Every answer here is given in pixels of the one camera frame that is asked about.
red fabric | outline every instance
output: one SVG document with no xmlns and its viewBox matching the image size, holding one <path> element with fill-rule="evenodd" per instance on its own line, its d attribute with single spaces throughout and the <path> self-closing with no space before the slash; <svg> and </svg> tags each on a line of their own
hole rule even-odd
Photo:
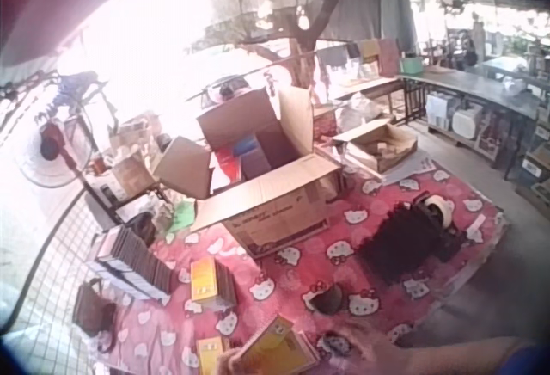
<svg viewBox="0 0 550 375">
<path fill-rule="evenodd" d="M 390 38 L 378 40 L 380 54 L 378 61 L 380 62 L 380 75 L 384 77 L 395 77 L 400 71 L 399 48 L 397 41 Z"/>
<path fill-rule="evenodd" d="M 444 169 L 386 187 L 366 181 L 354 168 L 346 168 L 345 173 L 354 188 L 346 200 L 330 206 L 332 227 L 258 263 L 244 254 L 220 224 L 199 234 L 176 237 L 169 245 L 164 241 L 155 243 L 151 249 L 176 272 L 177 288 L 166 306 L 132 300 L 107 288 L 106 295 L 119 304 L 119 340 L 114 351 L 102 360 L 135 373 L 198 373 L 194 367 L 195 340 L 227 335 L 233 341 L 244 342 L 275 313 L 294 321 L 295 329 L 303 330 L 317 347 L 332 318 L 313 312 L 305 300 L 334 282 L 345 288 L 351 302 L 351 311 L 344 310 L 341 316 L 369 313 L 364 319 L 394 340 L 463 285 L 497 244 L 506 226 L 495 205 Z M 407 285 L 387 287 L 365 274 L 351 253 L 365 237 L 375 233 L 396 202 L 410 201 L 425 190 L 452 202 L 459 228 L 466 230 L 480 214 L 485 220 L 480 234 L 472 235 L 479 243 L 469 241 L 448 263 L 430 258 L 414 278 L 406 277 L 413 280 L 414 286 L 428 289 L 424 296 L 413 298 L 409 294 L 410 280 Z M 189 264 L 208 254 L 228 266 L 235 277 L 239 304 L 234 310 L 216 314 L 188 302 Z M 322 348 L 319 351 L 323 361 L 312 373 L 335 373 L 327 363 L 330 353 Z"/>
</svg>

open cardboard box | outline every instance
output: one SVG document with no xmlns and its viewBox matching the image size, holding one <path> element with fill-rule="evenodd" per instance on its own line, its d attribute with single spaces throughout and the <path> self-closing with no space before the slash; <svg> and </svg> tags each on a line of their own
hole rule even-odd
<svg viewBox="0 0 550 375">
<path fill-rule="evenodd" d="M 389 124 L 388 119 L 373 120 L 333 137 L 335 142 L 346 143 L 346 154 L 366 169 L 383 173 L 391 169 L 417 149 L 417 138 L 399 127 Z M 388 152 L 378 150 L 385 144 Z"/>
<path fill-rule="evenodd" d="M 239 95 L 197 118 L 212 151 L 255 136 L 272 171 L 210 196 L 211 151 L 185 138 L 172 142 L 155 170 L 169 188 L 202 200 L 191 231 L 221 222 L 253 258 L 328 227 L 319 180 L 339 170 L 338 164 L 313 154 L 309 92 L 288 87 L 278 98 L 280 120 L 264 89 Z"/>
</svg>

white printer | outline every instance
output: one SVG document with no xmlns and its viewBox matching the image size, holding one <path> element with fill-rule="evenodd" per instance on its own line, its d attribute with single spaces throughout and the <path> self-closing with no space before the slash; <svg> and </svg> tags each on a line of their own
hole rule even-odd
<svg viewBox="0 0 550 375">
<path fill-rule="evenodd" d="M 473 140 L 478 134 L 482 116 L 483 107 L 470 102 L 468 109 L 456 110 L 453 114 L 453 131 Z"/>
</svg>

tape roll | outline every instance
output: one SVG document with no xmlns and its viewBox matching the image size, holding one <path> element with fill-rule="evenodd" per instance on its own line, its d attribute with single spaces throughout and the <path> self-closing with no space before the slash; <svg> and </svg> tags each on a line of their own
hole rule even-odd
<svg viewBox="0 0 550 375">
<path fill-rule="evenodd" d="M 439 213 L 441 213 L 441 226 L 444 229 L 447 229 L 450 226 L 453 221 L 453 213 L 443 197 L 437 195 L 430 196 L 428 199 L 424 200 L 424 205 L 430 211 L 437 210 Z"/>
</svg>

pink tablecloth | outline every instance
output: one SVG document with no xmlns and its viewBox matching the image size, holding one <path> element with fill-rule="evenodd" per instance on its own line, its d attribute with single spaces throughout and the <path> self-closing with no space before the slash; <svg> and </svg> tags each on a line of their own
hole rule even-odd
<svg viewBox="0 0 550 375">
<path fill-rule="evenodd" d="M 318 340 L 331 317 L 313 312 L 308 299 L 333 282 L 345 288 L 349 301 L 349 310 L 341 314 L 368 319 L 392 340 L 410 331 L 477 270 L 506 226 L 495 205 L 437 168 L 384 187 L 354 169 L 346 170 L 353 191 L 330 206 L 332 227 L 257 263 L 221 225 L 178 236 L 170 244 L 156 243 L 152 250 L 176 272 L 177 288 L 166 305 L 133 300 L 107 288 L 107 296 L 119 304 L 118 341 L 102 360 L 135 373 L 198 373 L 196 339 L 225 335 L 244 342 L 277 312 L 294 321 L 295 329 L 304 331 L 326 360 L 330 353 Z M 442 195 L 454 207 L 459 228 L 466 230 L 476 219 L 482 222 L 480 228 L 470 231 L 468 244 L 450 262 L 432 258 L 417 273 L 404 277 L 401 285 L 385 286 L 365 275 L 353 256 L 355 248 L 376 232 L 396 202 L 410 201 L 426 190 Z M 227 265 L 235 277 L 239 304 L 233 310 L 213 313 L 189 300 L 189 264 L 208 254 Z M 327 367 L 325 361 L 315 373 Z"/>
</svg>

